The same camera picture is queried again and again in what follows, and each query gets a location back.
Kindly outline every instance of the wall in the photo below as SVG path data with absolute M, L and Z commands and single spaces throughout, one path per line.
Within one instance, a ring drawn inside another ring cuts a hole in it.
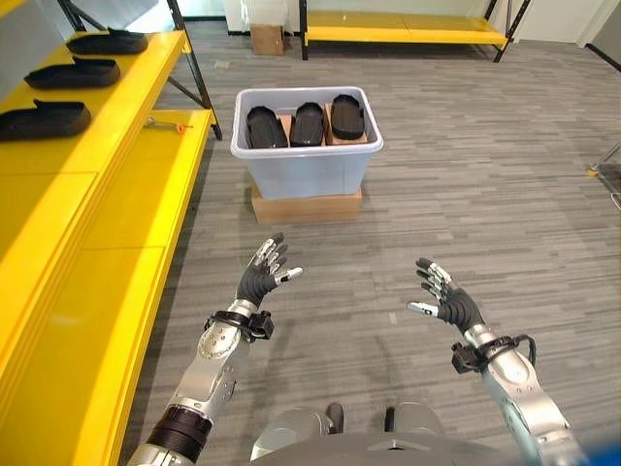
M 35 1 L 26 2 L 0 19 L 0 99 L 52 50 L 62 36 Z
M 577 42 L 603 0 L 533 0 L 521 39 Z
M 104 25 L 122 28 L 156 2 L 78 0 L 75 4 Z M 0 99 L 72 33 L 56 0 L 30 0 L 0 18 Z
M 230 31 L 242 30 L 242 0 L 224 0 L 226 22 Z M 286 0 L 288 27 L 299 31 L 299 0 Z M 516 39 L 556 42 L 576 42 L 605 0 L 533 0 Z M 491 22 L 505 31 L 507 0 L 499 0 Z M 399 12 L 431 15 L 482 16 L 488 0 L 308 0 L 314 10 L 351 10 L 359 12 Z M 519 10 L 521 0 L 512 1 L 512 17 Z
M 177 0 L 185 17 L 223 17 L 223 0 Z
M 617 63 L 621 63 L 621 4 L 612 12 L 593 40 L 593 45 Z

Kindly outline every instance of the gray carpet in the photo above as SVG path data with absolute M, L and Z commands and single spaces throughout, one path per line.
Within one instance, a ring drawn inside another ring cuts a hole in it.
M 412 272 L 437 259 L 499 334 L 538 342 L 539 381 L 585 444 L 619 435 L 619 213 L 585 175 L 619 139 L 619 74 L 589 50 L 522 42 L 494 64 L 471 47 L 315 46 L 255 56 L 223 22 L 191 37 L 224 141 L 210 138 L 169 274 L 121 461 L 159 419 L 203 322 L 232 299 L 270 232 L 290 243 L 298 281 L 270 295 L 275 338 L 258 342 L 201 465 L 242 465 L 273 416 L 340 401 L 350 431 L 380 429 L 386 405 L 420 399 L 459 439 L 515 450 L 479 377 L 458 376 L 446 324 L 410 315 L 427 298 Z M 174 76 L 192 84 L 180 63 Z M 359 85 L 385 146 L 359 221 L 256 224 L 249 174 L 229 152 L 247 87 Z M 192 108 L 167 88 L 158 107 Z

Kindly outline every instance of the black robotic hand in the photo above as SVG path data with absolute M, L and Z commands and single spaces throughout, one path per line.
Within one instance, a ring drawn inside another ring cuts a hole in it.
M 287 258 L 287 244 L 284 235 L 272 235 L 250 259 L 240 284 L 237 287 L 237 299 L 245 299 L 257 308 L 266 294 L 285 282 L 290 282 L 302 275 L 302 268 L 295 267 L 280 270 Z
M 416 261 L 416 275 L 422 279 L 421 287 L 434 295 L 440 305 L 410 302 L 410 311 L 452 323 L 462 334 L 478 323 L 485 323 L 473 298 L 440 265 L 421 257 Z

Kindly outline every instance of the storage box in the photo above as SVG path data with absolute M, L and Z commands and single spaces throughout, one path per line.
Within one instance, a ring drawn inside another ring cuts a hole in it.
M 251 24 L 252 52 L 256 55 L 282 55 L 282 26 Z
M 323 107 L 339 94 L 355 97 L 364 108 L 367 144 L 249 149 L 246 117 L 253 107 L 263 105 L 277 115 L 294 115 L 306 102 Z M 266 200 L 353 194 L 360 188 L 369 159 L 382 146 L 373 111 L 360 87 L 246 89 L 237 95 L 231 152 L 246 163 Z
M 353 221 L 358 218 L 361 205 L 360 189 L 339 196 L 268 201 L 261 196 L 256 185 L 252 186 L 252 208 L 256 221 L 262 225 Z

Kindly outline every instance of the cardboard box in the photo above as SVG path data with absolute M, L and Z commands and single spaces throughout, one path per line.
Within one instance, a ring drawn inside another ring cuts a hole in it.
M 284 134 L 287 136 L 287 142 L 289 143 L 289 147 L 291 147 L 291 141 L 289 141 L 289 133 L 291 132 L 291 120 L 293 116 L 291 115 L 276 115 L 276 118 L 280 120 L 282 123 L 282 129 L 284 129 Z M 325 115 L 324 115 L 324 127 L 323 127 L 323 137 L 321 138 L 321 146 L 326 145 L 326 127 L 325 127 Z
M 365 144 L 367 142 L 367 135 L 362 133 L 358 139 L 340 139 L 332 134 L 332 102 L 328 102 L 324 105 L 324 115 L 326 120 L 325 139 L 328 146 L 343 146 L 345 144 Z
M 360 214 L 362 190 L 340 196 L 266 201 L 253 183 L 251 198 L 256 220 L 262 225 L 353 221 Z
M 256 55 L 282 55 L 282 26 L 251 24 L 252 52 Z

